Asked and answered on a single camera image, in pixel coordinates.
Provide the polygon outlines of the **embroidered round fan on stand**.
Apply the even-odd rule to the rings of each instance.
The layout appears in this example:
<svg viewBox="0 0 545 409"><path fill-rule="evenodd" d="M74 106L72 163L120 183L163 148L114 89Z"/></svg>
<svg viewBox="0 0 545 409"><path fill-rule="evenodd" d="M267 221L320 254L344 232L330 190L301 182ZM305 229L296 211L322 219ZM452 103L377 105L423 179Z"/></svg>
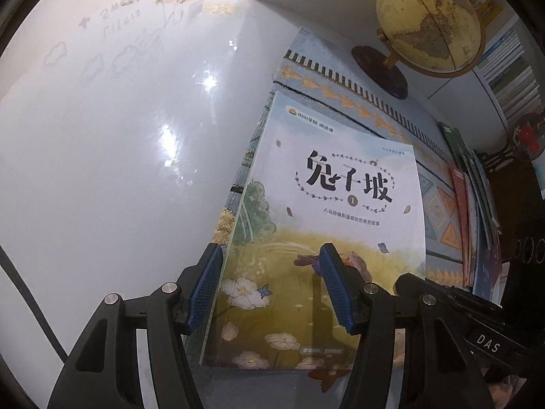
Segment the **embroidered round fan on stand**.
<svg viewBox="0 0 545 409"><path fill-rule="evenodd" d="M531 163L544 153L544 111L526 113L515 121L505 145L493 153L477 153L485 173L493 173L513 161Z"/></svg>

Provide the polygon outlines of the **antique yellow desk globe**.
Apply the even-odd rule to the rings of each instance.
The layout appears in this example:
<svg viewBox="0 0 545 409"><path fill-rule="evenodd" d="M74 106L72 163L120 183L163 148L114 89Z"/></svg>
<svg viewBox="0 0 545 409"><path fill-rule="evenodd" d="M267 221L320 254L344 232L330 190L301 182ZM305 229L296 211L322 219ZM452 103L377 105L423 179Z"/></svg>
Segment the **antique yellow desk globe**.
<svg viewBox="0 0 545 409"><path fill-rule="evenodd" d="M432 78L467 74L481 58L485 29L469 0L376 0L377 36L389 54L355 46L358 66L394 98L408 97L402 62Z"/></svg>

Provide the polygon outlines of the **red orange illustrated book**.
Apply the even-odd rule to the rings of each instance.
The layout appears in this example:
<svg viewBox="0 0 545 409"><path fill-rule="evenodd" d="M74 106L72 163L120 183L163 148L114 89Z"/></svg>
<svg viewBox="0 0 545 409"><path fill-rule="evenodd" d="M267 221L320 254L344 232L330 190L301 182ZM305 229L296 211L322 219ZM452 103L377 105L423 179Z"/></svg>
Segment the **red orange illustrated book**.
<svg viewBox="0 0 545 409"><path fill-rule="evenodd" d="M463 245L463 285L472 288L475 283L477 267L479 213L468 175L455 166L451 167L451 174Z"/></svg>

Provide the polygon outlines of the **white rabbit hill book one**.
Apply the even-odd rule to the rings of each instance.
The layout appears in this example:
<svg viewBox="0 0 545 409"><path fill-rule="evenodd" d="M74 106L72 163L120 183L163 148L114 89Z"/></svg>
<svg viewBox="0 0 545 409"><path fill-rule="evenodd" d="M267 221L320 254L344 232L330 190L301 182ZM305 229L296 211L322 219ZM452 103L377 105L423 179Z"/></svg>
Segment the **white rabbit hill book one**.
<svg viewBox="0 0 545 409"><path fill-rule="evenodd" d="M338 323L322 279L326 243L385 290L424 266L415 153L277 92L236 206L201 362L351 366L358 338Z"/></svg>

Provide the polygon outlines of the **white bookshelf with books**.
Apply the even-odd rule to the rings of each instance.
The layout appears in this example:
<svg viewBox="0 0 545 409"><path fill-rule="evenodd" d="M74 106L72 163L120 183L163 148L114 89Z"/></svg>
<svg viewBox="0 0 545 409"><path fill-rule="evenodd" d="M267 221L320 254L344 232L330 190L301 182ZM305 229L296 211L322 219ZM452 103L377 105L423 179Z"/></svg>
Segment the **white bookshelf with books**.
<svg viewBox="0 0 545 409"><path fill-rule="evenodd" d="M468 76L435 92L433 102L454 126L503 131L544 110L540 43L512 0L468 0L485 29L483 56Z"/></svg>

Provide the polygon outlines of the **dark green book at back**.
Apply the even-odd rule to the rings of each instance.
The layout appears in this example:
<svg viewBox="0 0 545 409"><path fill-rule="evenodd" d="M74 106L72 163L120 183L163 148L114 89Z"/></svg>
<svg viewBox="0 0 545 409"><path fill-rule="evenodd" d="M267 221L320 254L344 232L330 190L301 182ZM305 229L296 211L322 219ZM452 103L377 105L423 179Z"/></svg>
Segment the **dark green book at back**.
<svg viewBox="0 0 545 409"><path fill-rule="evenodd" d="M439 127L451 150L451 153L453 154L455 164L458 168L464 170L473 181L475 181L477 179L478 170L475 164L474 155L467 147L467 144L460 135L459 130L456 127L448 126L444 122L440 122Z"/></svg>

